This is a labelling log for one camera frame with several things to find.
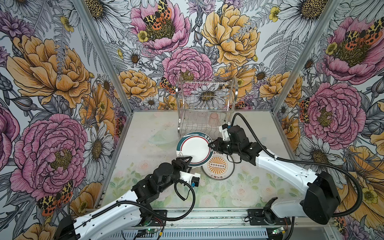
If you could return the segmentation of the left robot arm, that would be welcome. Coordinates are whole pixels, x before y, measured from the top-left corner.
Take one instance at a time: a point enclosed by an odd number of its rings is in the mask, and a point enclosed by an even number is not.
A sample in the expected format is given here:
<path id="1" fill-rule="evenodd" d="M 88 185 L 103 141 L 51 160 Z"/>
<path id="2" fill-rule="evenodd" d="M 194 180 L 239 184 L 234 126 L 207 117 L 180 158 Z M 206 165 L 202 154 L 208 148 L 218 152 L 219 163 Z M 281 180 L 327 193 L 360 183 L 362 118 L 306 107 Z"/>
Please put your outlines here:
<path id="1" fill-rule="evenodd" d="M 152 218 L 176 222 L 187 217 L 196 203 L 192 187 L 195 175 L 189 173 L 192 157 L 181 157 L 171 163 L 162 163 L 150 175 L 138 181 L 130 191 L 114 202 L 82 217 L 64 217 L 54 234 L 55 240 L 104 240 L 124 228 L 135 227 Z M 166 217 L 156 213 L 150 204 L 157 200 L 165 189 L 177 184 L 190 189 L 193 197 L 191 207 L 179 217 Z"/>

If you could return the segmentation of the aluminium front rail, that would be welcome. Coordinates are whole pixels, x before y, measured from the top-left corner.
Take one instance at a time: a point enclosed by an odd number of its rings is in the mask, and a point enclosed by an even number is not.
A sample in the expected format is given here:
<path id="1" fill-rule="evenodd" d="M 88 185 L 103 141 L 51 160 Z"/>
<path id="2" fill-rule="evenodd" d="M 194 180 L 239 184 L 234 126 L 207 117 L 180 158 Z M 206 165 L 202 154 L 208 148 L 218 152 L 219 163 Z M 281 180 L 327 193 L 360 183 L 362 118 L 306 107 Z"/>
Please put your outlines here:
<path id="1" fill-rule="evenodd" d="M 125 213 L 120 217 L 112 218 L 110 212 L 104 213 L 94 219 L 89 219 L 87 227 L 92 227 L 96 230 L 100 230 L 102 235 L 107 233 L 114 234 L 120 230 L 128 228 L 154 228 L 154 227 L 141 227 L 140 223 L 140 211 L 133 211 L 131 213 Z M 180 210 L 169 210 L 165 218 L 174 218 L 175 214 L 180 214 Z M 246 223 L 244 218 L 247 216 L 247 210 L 245 209 L 196 209 L 191 211 L 185 218 L 177 221 L 165 220 L 167 223 L 163 226 L 166 228 L 179 228 L 179 229 L 209 229 L 209 228 L 241 228 L 244 226 L 251 226 L 250 223 Z M 251 226 L 253 228 L 277 228 L 286 227 L 282 225 L 261 225 Z"/>

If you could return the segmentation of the green rimmed plate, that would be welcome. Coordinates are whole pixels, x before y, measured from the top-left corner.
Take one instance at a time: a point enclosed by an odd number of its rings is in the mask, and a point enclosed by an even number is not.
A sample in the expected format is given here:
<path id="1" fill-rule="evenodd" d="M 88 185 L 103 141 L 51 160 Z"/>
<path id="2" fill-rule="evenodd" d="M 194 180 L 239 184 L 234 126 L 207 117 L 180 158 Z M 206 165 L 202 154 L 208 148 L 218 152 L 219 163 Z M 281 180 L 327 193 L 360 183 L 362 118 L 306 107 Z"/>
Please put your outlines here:
<path id="1" fill-rule="evenodd" d="M 214 154 L 214 151 L 209 147 L 212 141 L 212 138 L 206 133 L 191 132 L 179 140 L 176 148 L 177 157 L 192 157 L 189 167 L 201 167 Z"/>

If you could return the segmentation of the green circuit board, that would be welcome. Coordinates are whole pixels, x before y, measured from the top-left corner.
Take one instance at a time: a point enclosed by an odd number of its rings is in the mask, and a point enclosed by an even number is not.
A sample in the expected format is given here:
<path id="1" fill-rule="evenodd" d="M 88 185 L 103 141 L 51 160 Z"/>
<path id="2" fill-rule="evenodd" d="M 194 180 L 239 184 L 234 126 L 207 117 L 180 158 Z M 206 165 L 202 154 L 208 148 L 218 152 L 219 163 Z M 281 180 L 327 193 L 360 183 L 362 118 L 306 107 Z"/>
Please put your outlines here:
<path id="1" fill-rule="evenodd" d="M 154 235 L 155 233 L 160 232 L 161 229 L 153 228 L 153 229 L 145 229 L 145 230 L 139 230 L 138 234 L 139 235 L 147 235 L 147 234 L 152 234 Z"/>

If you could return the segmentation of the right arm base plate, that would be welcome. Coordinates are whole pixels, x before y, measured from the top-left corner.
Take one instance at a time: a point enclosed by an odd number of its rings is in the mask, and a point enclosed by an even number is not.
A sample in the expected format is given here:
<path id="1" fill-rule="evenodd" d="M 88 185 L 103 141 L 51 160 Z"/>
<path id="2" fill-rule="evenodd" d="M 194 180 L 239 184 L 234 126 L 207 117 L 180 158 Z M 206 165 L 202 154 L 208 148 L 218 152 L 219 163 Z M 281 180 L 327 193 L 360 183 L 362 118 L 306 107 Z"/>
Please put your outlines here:
<path id="1" fill-rule="evenodd" d="M 248 209 L 247 216 L 244 218 L 244 221 L 246 223 L 250 223 L 251 226 L 287 226 L 291 224 L 290 218 L 278 218 L 272 211 L 263 209 Z"/>

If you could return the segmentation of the white plate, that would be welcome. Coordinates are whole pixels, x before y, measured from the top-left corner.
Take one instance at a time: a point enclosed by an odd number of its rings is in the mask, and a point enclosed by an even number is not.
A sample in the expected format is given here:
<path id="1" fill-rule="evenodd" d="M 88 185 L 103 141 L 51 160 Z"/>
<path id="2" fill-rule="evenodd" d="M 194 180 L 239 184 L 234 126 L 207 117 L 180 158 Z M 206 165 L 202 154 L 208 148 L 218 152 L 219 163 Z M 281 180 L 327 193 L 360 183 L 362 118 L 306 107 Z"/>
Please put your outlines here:
<path id="1" fill-rule="evenodd" d="M 216 180 L 216 181 L 223 181 L 223 180 L 226 180 L 226 179 L 229 179 L 232 175 L 233 175 L 234 172 L 228 172 L 228 173 L 225 173 L 225 174 L 222 174 L 222 175 L 217 175 L 217 174 L 213 174 L 213 173 L 206 173 L 204 172 L 204 174 L 212 179 L 212 180 Z"/>

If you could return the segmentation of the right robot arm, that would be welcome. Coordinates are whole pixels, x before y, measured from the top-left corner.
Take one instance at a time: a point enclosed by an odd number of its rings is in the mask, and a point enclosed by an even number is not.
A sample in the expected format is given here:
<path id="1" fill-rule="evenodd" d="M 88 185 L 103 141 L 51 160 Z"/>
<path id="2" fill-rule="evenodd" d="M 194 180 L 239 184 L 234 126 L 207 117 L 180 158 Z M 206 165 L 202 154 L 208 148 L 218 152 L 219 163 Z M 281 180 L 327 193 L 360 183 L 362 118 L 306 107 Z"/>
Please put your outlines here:
<path id="1" fill-rule="evenodd" d="M 264 208 L 268 219 L 276 217 L 308 217 L 325 225 L 341 202 L 334 180 L 327 172 L 316 173 L 293 163 L 278 160 L 258 141 L 250 142 L 240 126 L 219 128 L 222 136 L 208 144 L 209 148 L 224 155 L 238 155 L 243 162 L 260 167 L 291 184 L 301 197 L 271 199 Z"/>

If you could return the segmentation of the pink drinking glass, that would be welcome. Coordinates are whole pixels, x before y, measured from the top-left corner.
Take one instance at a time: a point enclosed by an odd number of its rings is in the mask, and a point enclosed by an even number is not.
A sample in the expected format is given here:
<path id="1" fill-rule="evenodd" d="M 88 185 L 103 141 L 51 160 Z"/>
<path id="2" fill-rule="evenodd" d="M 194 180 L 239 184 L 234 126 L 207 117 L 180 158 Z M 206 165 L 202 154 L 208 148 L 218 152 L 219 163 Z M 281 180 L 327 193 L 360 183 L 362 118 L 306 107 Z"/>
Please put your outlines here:
<path id="1" fill-rule="evenodd" d="M 220 123 L 219 115 L 218 113 L 211 113 L 209 116 L 209 126 L 216 127 Z"/>

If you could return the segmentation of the chrome two-tier dish rack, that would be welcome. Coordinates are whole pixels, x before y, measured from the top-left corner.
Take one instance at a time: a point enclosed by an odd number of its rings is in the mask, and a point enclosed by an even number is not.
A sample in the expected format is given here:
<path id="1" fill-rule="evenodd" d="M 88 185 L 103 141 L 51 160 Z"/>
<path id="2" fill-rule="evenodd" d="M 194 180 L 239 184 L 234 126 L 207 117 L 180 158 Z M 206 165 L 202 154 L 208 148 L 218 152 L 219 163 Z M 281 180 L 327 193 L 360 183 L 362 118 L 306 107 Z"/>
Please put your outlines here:
<path id="1" fill-rule="evenodd" d="M 214 78 L 207 81 L 187 81 L 182 77 L 176 83 L 178 108 L 179 138 L 191 133 L 202 132 L 212 139 L 219 137 L 219 127 L 230 124 L 238 98 L 239 86 L 237 78 L 219 81 Z M 218 113 L 220 123 L 216 127 L 209 126 L 211 113 Z"/>

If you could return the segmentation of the red patterned plate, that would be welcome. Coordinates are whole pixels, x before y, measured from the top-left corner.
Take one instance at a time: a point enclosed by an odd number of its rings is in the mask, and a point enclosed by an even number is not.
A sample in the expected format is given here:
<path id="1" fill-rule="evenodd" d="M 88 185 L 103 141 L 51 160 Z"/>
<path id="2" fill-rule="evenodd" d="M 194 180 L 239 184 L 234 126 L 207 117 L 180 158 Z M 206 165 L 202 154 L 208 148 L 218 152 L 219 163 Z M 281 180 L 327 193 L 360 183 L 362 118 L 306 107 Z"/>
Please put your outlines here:
<path id="1" fill-rule="evenodd" d="M 211 159 L 202 166 L 203 172 L 222 175 L 235 171 L 235 164 L 230 162 L 226 155 L 213 154 Z"/>

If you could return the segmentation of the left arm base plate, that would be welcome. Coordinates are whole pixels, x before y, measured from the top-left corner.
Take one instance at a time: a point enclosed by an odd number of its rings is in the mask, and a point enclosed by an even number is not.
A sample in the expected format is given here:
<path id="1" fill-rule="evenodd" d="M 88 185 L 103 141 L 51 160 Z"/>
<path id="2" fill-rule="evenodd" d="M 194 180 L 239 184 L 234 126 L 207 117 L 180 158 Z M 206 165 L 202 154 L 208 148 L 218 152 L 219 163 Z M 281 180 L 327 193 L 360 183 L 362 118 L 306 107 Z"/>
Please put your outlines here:
<path id="1" fill-rule="evenodd" d="M 168 214 L 167 210 L 155 210 L 155 212 L 160 215 L 161 217 L 166 217 Z M 145 217 L 141 223 L 141 227 L 163 227 L 167 222 L 165 220 L 162 220 L 160 218 L 149 216 Z"/>

